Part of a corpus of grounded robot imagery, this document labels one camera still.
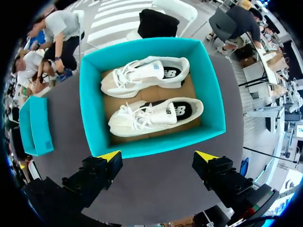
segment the sneaker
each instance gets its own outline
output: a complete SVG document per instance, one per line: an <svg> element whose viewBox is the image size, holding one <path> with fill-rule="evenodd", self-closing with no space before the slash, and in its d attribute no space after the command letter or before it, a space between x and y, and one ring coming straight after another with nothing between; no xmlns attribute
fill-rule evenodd
<svg viewBox="0 0 303 227"><path fill-rule="evenodd" d="M211 41L212 39L213 39L213 35L211 35L211 34L208 34L207 36L206 36L206 39L208 40L208 41Z"/></svg>
<svg viewBox="0 0 303 227"><path fill-rule="evenodd" d="M63 73L61 73L57 78L56 81L57 82L63 82L65 81L67 78L72 76L72 71L70 69L64 69Z"/></svg>
<svg viewBox="0 0 303 227"><path fill-rule="evenodd" d="M142 100L122 105L108 125L116 136L139 136L186 124L202 112L202 102L194 98L177 97L151 103Z"/></svg>
<svg viewBox="0 0 303 227"><path fill-rule="evenodd" d="M217 51L220 52L221 54L223 54L224 56L227 56L227 55L228 55L227 50L226 50L226 51L223 50L223 47L218 47L218 48L217 48Z"/></svg>
<svg viewBox="0 0 303 227"><path fill-rule="evenodd" d="M150 56L113 70L101 81L101 91L116 98L131 98L150 86L180 88L188 73L186 58Z"/></svg>

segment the shoe insole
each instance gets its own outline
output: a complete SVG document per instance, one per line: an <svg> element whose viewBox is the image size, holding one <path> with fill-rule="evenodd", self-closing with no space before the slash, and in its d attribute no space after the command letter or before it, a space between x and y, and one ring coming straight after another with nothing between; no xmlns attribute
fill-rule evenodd
<svg viewBox="0 0 303 227"><path fill-rule="evenodd" d="M173 102L173 104L177 115L177 121L187 119L193 113L191 105L187 102Z"/></svg>
<svg viewBox="0 0 303 227"><path fill-rule="evenodd" d="M181 73L181 70L175 67L164 66L164 79L174 78Z"/></svg>

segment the man in gray shirt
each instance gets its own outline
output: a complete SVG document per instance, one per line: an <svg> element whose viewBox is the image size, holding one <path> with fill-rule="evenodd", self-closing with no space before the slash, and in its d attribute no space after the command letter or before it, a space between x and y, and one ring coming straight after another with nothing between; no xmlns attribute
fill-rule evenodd
<svg viewBox="0 0 303 227"><path fill-rule="evenodd" d="M37 18L27 35L35 37L41 30L44 31L46 42L38 48L48 48L44 60L55 61L59 73L65 70L69 72L76 70L77 62L73 53L79 45L80 24L78 16L69 11L55 11L46 18Z"/></svg>

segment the white shoelace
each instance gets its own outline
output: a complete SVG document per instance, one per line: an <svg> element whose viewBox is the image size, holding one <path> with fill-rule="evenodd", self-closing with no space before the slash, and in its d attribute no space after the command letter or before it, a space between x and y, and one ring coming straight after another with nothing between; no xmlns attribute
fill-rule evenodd
<svg viewBox="0 0 303 227"><path fill-rule="evenodd" d="M133 126L135 130L150 128L148 125L151 125L151 121L149 116L153 113L153 110L149 106L141 107L135 111L133 111L128 103L126 105L120 106L120 113L126 114L130 116L133 120Z"/></svg>
<svg viewBox="0 0 303 227"><path fill-rule="evenodd" d="M139 70L131 66L136 62L138 61L130 62L126 64L122 69L115 69L113 71L113 78L117 87L125 87L126 84L129 83L141 83L140 81L133 81L131 78L128 77L128 74L130 72L136 72L138 73L138 77L140 77Z"/></svg>

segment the hand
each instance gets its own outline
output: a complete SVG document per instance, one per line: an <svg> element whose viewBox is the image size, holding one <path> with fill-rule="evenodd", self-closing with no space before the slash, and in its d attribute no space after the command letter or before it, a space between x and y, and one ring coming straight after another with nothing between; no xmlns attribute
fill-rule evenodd
<svg viewBox="0 0 303 227"><path fill-rule="evenodd" d="M57 60L56 62L56 68L58 72L63 72L64 70L64 65L61 59Z"/></svg>
<svg viewBox="0 0 303 227"><path fill-rule="evenodd" d="M35 51L37 49L37 44L38 44L38 41L34 41L33 44L30 47L30 50Z"/></svg>

